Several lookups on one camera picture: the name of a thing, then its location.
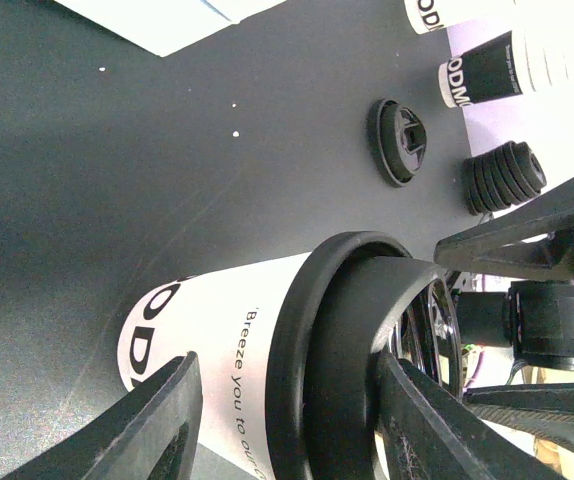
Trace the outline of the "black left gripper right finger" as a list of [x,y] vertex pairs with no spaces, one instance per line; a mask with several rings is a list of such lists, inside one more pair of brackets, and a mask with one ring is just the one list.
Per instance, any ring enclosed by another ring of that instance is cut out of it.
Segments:
[[560,479],[479,420],[411,362],[384,351],[379,422],[392,479]]

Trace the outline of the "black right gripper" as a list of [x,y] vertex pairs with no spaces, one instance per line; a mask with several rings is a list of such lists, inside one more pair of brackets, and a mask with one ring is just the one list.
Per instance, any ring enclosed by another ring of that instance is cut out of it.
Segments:
[[[532,366],[574,370],[574,177],[511,213],[440,240],[434,261],[536,280],[509,289],[514,355]],[[574,453],[574,383],[473,388],[463,401],[482,420]]]

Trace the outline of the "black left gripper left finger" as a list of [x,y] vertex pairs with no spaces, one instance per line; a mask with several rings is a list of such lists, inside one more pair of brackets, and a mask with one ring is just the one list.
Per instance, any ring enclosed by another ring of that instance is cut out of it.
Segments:
[[198,356],[175,357],[7,479],[188,479],[202,413]]

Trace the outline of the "light blue paper bag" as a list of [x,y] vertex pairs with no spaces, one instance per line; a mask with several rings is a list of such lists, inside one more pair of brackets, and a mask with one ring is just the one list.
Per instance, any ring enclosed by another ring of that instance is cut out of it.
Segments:
[[142,49],[167,57],[282,0],[62,0],[60,4]]

